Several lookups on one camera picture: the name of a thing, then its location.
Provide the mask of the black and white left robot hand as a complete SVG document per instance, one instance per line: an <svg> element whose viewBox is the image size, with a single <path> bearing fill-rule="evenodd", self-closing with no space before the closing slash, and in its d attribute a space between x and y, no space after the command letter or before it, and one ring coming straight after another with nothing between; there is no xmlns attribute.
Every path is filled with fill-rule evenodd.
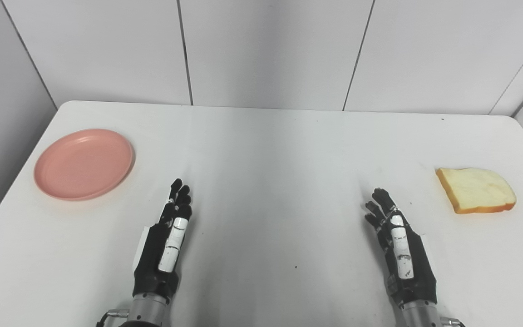
<svg viewBox="0 0 523 327"><path fill-rule="evenodd" d="M143 247L133 270L133 296L164 298L170 304L180 277L177 261L192 215L190 187L177 178L158 221L148 227Z"/></svg>

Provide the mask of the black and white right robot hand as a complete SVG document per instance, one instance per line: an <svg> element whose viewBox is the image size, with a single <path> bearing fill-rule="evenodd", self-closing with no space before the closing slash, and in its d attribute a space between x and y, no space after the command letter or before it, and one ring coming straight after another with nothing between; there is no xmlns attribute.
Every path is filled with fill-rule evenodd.
<svg viewBox="0 0 523 327"><path fill-rule="evenodd" d="M373 227L388 267L386 287L401 309L410 302L438 302L436 278L422 238L413 231L388 191L376 188L365 203L365 220Z"/></svg>

